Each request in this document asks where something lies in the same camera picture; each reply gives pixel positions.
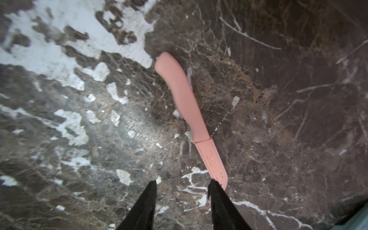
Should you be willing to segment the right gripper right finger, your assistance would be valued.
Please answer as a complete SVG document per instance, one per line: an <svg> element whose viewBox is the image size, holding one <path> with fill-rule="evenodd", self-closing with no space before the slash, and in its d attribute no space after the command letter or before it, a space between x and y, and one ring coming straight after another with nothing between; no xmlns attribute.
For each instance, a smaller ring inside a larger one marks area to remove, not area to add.
<svg viewBox="0 0 368 230"><path fill-rule="evenodd" d="M251 230L221 185L212 179L208 186L214 230Z"/></svg>

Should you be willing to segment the pink fruit knife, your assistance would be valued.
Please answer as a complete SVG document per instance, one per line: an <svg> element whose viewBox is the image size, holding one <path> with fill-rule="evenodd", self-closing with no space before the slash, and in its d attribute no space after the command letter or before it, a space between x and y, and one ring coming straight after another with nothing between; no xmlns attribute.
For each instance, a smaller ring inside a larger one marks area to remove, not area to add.
<svg viewBox="0 0 368 230"><path fill-rule="evenodd" d="M183 68L171 54L164 52L159 55L155 63L155 70L168 84L177 110L190 127L192 141L195 143L211 178L218 181L223 189L226 189L228 175L216 145L209 135Z"/></svg>

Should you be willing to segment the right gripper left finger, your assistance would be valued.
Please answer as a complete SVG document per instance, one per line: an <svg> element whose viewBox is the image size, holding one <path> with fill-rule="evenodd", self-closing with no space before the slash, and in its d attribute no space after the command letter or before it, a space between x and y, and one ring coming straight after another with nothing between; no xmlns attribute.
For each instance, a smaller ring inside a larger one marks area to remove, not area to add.
<svg viewBox="0 0 368 230"><path fill-rule="evenodd" d="M153 230L156 199L157 183L154 180L148 183L116 230Z"/></svg>

